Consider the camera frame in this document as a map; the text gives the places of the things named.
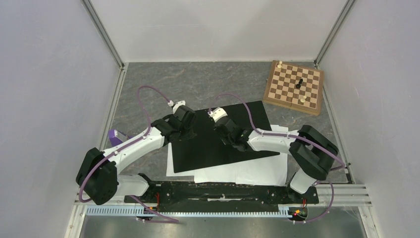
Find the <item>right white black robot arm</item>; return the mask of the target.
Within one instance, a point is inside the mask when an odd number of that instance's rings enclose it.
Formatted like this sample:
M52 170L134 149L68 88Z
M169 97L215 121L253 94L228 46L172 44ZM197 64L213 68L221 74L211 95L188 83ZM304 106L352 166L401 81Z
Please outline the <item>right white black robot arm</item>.
M286 196L299 202L316 181L326 180L337 157L338 148L312 126L299 130L275 132L243 128L230 117L214 120L214 129L225 145L239 151L270 151L291 155L299 165L286 188Z

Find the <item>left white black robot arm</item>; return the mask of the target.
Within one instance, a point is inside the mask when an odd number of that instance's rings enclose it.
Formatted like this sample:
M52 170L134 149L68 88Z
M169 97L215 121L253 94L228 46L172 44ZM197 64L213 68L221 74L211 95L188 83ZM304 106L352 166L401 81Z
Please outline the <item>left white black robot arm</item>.
M121 172L146 154L169 143L195 136L193 125L197 119L194 110L184 104L173 107L173 113L150 123L140 134L119 145L100 151L90 149L76 176L80 187L79 200L102 205L115 196L135 195L143 202L154 199L156 190L141 175L122 175Z

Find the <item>black blue file folder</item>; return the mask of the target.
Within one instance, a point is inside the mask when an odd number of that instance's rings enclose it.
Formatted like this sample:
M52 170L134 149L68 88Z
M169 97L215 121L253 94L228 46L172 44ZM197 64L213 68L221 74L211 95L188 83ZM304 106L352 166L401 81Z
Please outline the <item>black blue file folder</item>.
M250 109L256 128L271 130L262 101L246 104ZM252 128L243 104L223 106L222 108L236 124L242 128ZM279 155L278 152L270 151L241 152L232 146L224 145L213 129L214 121L208 116L207 110L195 111L197 120L192 128L197 135L194 138L171 144L175 173Z

